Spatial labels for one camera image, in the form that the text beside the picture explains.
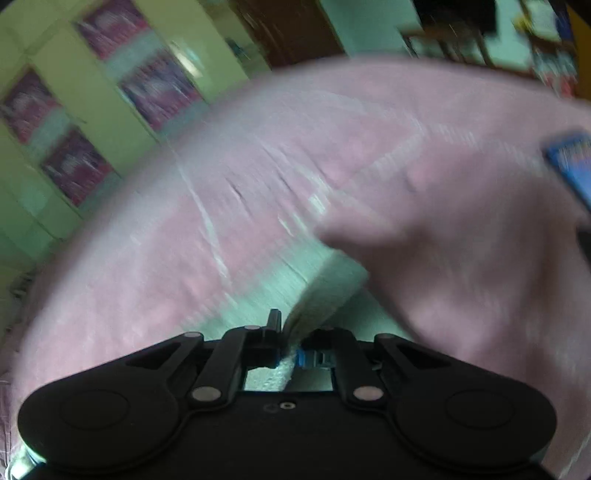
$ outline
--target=bed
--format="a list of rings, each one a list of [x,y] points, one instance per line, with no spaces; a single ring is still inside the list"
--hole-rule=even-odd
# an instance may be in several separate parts
[[[233,93],[151,153],[35,282],[2,352],[5,461],[35,388],[182,331],[262,325],[272,307],[304,335],[367,280],[417,341],[546,393],[544,464],[584,480],[587,220],[539,146],[590,112],[504,74],[392,57]],[[253,387],[284,388],[292,366]]]

